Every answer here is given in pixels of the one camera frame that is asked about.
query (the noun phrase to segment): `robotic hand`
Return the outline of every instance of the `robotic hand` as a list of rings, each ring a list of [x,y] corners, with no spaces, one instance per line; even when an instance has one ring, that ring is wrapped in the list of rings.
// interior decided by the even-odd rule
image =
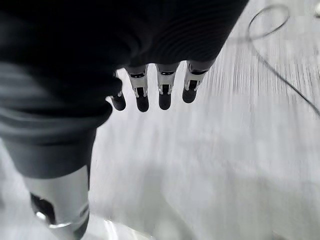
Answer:
[[[182,94],[182,99],[185,103],[190,104],[196,99],[197,90],[213,63],[214,60],[204,62],[194,60],[187,61],[187,70],[185,73]],[[178,66],[179,62],[173,64],[156,64],[159,91],[158,103],[162,110],[170,108],[171,93],[174,87]],[[147,70],[148,65],[126,67],[136,97],[137,108],[141,112],[146,112],[149,109]],[[114,108],[118,111],[122,111],[126,108],[126,100],[122,91],[117,95],[112,96],[111,100]]]
[[[193,102],[247,1],[1,1],[0,136],[35,216],[58,239],[86,232],[92,147],[112,112],[105,99],[126,107],[116,70],[126,69],[145,112],[156,63],[166,110],[187,60],[182,99]]]

